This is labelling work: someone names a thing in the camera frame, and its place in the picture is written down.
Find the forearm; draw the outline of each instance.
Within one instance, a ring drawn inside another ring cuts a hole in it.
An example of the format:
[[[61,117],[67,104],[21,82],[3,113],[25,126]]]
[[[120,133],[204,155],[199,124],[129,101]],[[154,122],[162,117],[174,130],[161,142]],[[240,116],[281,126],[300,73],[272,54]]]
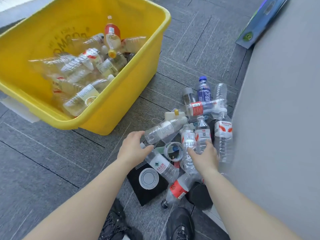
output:
[[[203,177],[232,240],[300,239],[286,225],[240,193],[216,170],[208,170]]]
[[[122,161],[115,160],[47,216],[25,240],[97,240],[129,171]]]

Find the shoe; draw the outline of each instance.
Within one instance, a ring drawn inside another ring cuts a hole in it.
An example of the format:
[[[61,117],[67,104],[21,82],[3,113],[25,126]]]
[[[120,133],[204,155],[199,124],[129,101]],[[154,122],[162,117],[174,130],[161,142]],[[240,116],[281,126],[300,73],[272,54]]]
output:
[[[193,240],[195,226],[189,211],[178,207],[174,209],[168,219],[166,229],[167,240]]]
[[[106,217],[98,240],[122,240],[125,235],[130,240],[143,240],[142,233],[127,224],[123,206],[116,198]]]

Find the person's left arm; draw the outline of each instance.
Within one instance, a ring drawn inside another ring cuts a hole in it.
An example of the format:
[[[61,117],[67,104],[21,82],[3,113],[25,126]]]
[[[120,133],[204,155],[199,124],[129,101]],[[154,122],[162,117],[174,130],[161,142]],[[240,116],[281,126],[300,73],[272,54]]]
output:
[[[141,149],[143,134],[144,131],[131,132],[123,140],[117,159],[48,215],[24,240],[97,240],[127,174],[153,149],[153,145]]]

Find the purple bottle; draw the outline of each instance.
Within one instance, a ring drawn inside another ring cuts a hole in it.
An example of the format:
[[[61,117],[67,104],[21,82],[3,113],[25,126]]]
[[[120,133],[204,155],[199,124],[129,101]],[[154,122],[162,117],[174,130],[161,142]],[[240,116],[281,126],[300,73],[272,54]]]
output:
[[[207,77],[201,76],[199,78],[198,86],[198,99],[199,101],[211,101],[211,89],[207,84]]]

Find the yellow plastic container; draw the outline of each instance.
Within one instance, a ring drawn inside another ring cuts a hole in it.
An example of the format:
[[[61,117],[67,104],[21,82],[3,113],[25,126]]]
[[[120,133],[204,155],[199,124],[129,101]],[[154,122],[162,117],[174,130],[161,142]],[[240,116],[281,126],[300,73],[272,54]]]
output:
[[[68,52],[72,38],[103,32],[108,15],[116,19],[122,39],[149,39],[97,99],[70,118],[55,107],[50,83],[28,60]],[[148,0],[55,0],[0,36],[0,90],[53,127],[108,135],[156,73],[170,20],[165,8]]]

